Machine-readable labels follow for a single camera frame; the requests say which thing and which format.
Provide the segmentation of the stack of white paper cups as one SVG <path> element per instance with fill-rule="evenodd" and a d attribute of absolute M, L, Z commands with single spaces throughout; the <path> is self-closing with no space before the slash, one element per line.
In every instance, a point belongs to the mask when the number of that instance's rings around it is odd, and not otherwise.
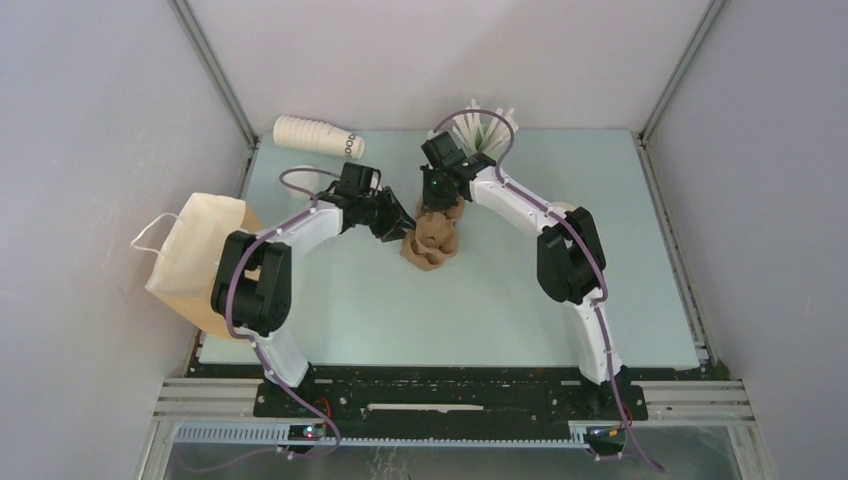
<path fill-rule="evenodd" d="M 281 147 L 349 159 L 360 159 L 366 146 L 358 134 L 327 122 L 288 115 L 275 121 L 272 137 Z"/>

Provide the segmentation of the brown paper bag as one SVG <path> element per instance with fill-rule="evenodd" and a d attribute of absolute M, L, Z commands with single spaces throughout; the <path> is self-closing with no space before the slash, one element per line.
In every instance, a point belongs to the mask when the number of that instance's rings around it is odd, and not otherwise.
<path fill-rule="evenodd" d="M 140 246 L 145 233 L 165 217 L 174 219 L 157 248 Z M 130 242 L 156 255 L 145 289 L 208 335 L 231 337 L 223 315 L 211 307 L 213 282 L 226 238 L 233 232 L 255 233 L 263 225 L 242 199 L 193 193 L 177 214 L 157 216 Z"/>

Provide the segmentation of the single white paper cup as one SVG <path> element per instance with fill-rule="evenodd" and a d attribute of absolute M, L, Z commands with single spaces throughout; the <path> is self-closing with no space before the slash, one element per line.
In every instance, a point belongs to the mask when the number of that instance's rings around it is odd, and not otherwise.
<path fill-rule="evenodd" d="M 563 211 L 563 212 L 571 212 L 571 211 L 574 211 L 576 209 L 576 207 L 574 205 L 571 205 L 570 203 L 567 203 L 567 202 L 560 202 L 560 201 L 552 202 L 550 204 L 550 208 L 552 210 Z"/>

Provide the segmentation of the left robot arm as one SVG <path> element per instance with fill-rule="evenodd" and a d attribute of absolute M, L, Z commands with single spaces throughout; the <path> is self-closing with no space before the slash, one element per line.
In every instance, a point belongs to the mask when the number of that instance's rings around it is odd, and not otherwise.
<path fill-rule="evenodd" d="M 308 206 L 282 224 L 227 236 L 210 299 L 228 334 L 247 341 L 266 377 L 281 386 L 278 404 L 297 417 L 312 411 L 316 390 L 303 381 L 311 365 L 286 324 L 295 262 L 356 226 L 382 242 L 401 240 L 416 226 L 376 168 L 347 162 L 326 189 L 301 191 Z"/>

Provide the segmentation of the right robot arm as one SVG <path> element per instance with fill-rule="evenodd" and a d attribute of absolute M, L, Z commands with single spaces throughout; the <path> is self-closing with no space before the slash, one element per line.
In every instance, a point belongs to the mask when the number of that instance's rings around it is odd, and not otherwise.
<path fill-rule="evenodd" d="M 592 382 L 581 392 L 585 411 L 606 418 L 622 403 L 611 382 L 623 362 L 605 315 L 606 259 L 591 213 L 544 200 L 506 174 L 484 153 L 468 154 L 447 132 L 426 140 L 422 209 L 447 210 L 461 200 L 498 214 L 536 241 L 536 279 L 553 301 L 573 309 L 578 368 Z"/>

